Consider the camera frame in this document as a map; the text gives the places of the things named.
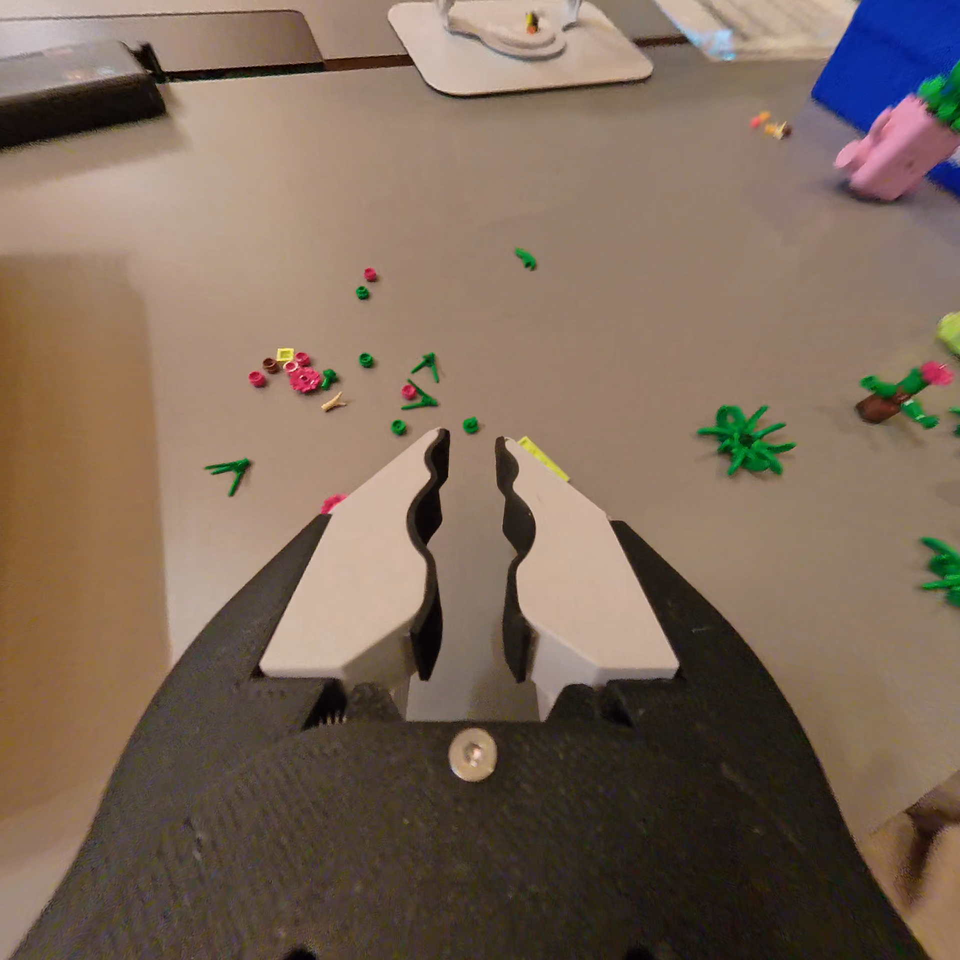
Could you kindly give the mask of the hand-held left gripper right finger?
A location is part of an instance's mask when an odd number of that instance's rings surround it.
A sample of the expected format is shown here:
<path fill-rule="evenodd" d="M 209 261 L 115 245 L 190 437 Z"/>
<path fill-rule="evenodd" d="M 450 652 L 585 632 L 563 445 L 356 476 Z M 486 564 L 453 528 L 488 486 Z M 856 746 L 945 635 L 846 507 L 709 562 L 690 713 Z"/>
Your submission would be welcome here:
<path fill-rule="evenodd" d="M 606 512 L 512 438 L 496 440 L 495 470 L 514 550 L 504 656 L 538 711 L 570 686 L 674 679 L 678 657 Z"/>

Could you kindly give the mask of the lime green flat toy plate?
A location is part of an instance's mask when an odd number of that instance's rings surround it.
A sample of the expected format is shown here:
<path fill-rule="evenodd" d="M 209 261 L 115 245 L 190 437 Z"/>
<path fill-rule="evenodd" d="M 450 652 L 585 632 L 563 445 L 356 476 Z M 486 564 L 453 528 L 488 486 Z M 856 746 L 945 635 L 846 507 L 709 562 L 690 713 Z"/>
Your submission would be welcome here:
<path fill-rule="evenodd" d="M 517 445 L 524 451 L 526 451 L 530 456 L 532 456 L 537 462 L 544 466 L 547 470 L 556 474 L 558 478 L 566 483 L 570 482 L 570 475 L 566 473 L 557 462 L 555 462 L 551 457 L 549 457 L 544 450 L 542 450 L 533 439 L 524 436 L 517 441 Z"/>

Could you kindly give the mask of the white book stand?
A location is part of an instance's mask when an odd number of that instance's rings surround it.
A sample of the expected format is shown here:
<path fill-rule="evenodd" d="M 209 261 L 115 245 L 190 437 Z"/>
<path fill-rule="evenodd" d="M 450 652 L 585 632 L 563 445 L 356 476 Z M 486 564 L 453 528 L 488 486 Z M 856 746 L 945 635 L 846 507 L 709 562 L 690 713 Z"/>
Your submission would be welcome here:
<path fill-rule="evenodd" d="M 539 13 L 539 32 L 525 14 Z M 653 64 L 589 2 L 400 2 L 387 14 L 421 78 L 452 97 L 647 80 Z"/>

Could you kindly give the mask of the pink toy pot with plant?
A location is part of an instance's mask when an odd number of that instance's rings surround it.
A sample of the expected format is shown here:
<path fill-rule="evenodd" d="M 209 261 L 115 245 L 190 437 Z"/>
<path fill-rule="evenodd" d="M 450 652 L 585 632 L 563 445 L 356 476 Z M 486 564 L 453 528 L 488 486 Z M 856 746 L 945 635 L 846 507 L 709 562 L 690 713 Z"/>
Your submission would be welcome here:
<path fill-rule="evenodd" d="M 926 79 L 879 114 L 862 138 L 839 151 L 834 168 L 860 198 L 895 201 L 958 150 L 959 66 Z"/>

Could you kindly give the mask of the white paper sheets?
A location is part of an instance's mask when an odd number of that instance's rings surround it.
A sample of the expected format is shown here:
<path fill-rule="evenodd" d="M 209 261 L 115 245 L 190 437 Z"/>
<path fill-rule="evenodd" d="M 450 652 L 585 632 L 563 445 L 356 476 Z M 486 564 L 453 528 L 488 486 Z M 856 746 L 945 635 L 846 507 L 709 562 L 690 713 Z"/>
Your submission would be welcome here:
<path fill-rule="evenodd" d="M 716 63 L 827 60 L 857 12 L 856 1 L 657 1 Z"/>

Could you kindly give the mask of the blue box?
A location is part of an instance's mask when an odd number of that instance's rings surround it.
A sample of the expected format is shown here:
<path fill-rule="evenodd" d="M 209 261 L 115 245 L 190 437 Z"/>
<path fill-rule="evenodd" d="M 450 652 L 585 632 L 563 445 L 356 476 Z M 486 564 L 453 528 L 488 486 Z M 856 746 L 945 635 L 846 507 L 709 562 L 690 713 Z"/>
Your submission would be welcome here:
<path fill-rule="evenodd" d="M 861 131 L 859 139 L 884 110 L 954 66 L 959 66 L 957 1 L 865 1 L 823 67 L 811 97 Z M 925 179 L 958 196 L 958 176 L 956 150 Z"/>

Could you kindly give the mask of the flat black device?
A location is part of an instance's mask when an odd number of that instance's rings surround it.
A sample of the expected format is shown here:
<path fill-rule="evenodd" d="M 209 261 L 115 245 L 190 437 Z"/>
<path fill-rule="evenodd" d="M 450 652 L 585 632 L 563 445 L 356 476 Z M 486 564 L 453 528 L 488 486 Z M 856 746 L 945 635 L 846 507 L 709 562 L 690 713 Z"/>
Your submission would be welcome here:
<path fill-rule="evenodd" d="M 150 44 L 101 39 L 1 60 L 1 149 L 148 121 L 167 114 Z"/>

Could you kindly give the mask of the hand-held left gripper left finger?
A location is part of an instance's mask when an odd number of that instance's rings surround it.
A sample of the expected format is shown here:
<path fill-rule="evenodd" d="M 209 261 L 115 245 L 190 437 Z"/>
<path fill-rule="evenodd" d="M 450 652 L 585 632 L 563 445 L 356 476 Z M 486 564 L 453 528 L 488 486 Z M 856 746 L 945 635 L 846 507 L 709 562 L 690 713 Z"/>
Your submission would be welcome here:
<path fill-rule="evenodd" d="M 259 661 L 270 678 L 427 681 L 443 614 L 429 540 L 442 523 L 450 431 L 427 431 L 329 514 Z"/>

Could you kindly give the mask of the green toy leaf cluster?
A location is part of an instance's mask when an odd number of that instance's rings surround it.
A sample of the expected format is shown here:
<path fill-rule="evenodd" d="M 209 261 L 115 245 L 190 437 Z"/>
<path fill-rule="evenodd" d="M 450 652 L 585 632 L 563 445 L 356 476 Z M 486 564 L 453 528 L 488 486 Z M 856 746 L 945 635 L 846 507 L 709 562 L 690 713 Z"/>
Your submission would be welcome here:
<path fill-rule="evenodd" d="M 737 405 L 722 405 L 717 408 L 712 424 L 696 431 L 701 438 L 710 438 L 718 456 L 726 457 L 726 476 L 733 477 L 746 472 L 752 475 L 784 472 L 782 458 L 793 452 L 794 441 L 776 441 L 773 434 L 786 427 L 784 422 L 764 424 L 769 406 L 761 405 L 747 414 Z"/>
<path fill-rule="evenodd" d="M 924 592 L 941 592 L 947 604 L 959 608 L 959 552 L 942 539 L 923 536 L 919 542 L 930 551 L 927 569 L 934 579 L 920 585 Z"/>

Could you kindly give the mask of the scattered small toy pieces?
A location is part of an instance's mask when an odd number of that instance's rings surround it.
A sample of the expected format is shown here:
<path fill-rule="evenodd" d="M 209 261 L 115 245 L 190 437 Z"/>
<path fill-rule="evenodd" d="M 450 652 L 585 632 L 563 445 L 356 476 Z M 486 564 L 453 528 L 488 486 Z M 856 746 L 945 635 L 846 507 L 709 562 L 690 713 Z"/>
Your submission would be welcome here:
<path fill-rule="evenodd" d="M 533 253 L 523 247 L 516 247 L 514 255 L 520 260 L 525 270 L 534 271 L 538 267 L 537 259 Z M 365 302 L 370 298 L 370 284 L 378 282 L 378 271 L 374 267 L 368 267 L 364 270 L 365 283 L 355 288 L 355 296 Z M 261 362 L 261 367 L 249 372 L 247 375 L 248 383 L 255 389 L 263 389 L 267 386 L 267 375 L 287 377 L 289 386 L 298 394 L 311 395 L 318 391 L 328 391 L 339 382 L 339 375 L 336 370 L 326 368 L 318 370 L 310 366 L 310 355 L 304 351 L 296 351 L 293 348 L 280 348 L 274 357 L 267 357 Z M 372 369 L 375 366 L 376 358 L 368 353 L 362 352 L 358 356 L 358 363 L 362 369 Z M 439 383 L 439 371 L 437 367 L 436 354 L 428 352 L 422 355 L 421 361 L 412 368 L 411 374 L 414 375 L 424 369 L 428 369 L 434 382 Z M 438 405 L 438 400 L 428 394 L 412 379 L 408 378 L 405 386 L 402 388 L 403 399 L 410 401 L 401 407 L 404 411 L 424 409 Z M 342 390 L 332 396 L 330 400 L 320 405 L 324 412 L 330 412 L 333 409 L 339 409 L 346 406 L 342 401 Z M 402 437 L 407 431 L 406 422 L 397 418 L 390 423 L 390 432 L 397 437 Z M 252 465 L 249 458 L 241 458 L 232 462 L 219 462 L 206 465 L 203 469 L 211 476 L 223 474 L 232 474 L 233 479 L 228 488 L 227 496 L 235 496 L 241 482 L 247 471 Z M 323 506 L 324 512 L 329 512 L 332 507 L 342 502 L 344 497 L 336 495 L 328 498 Z"/>

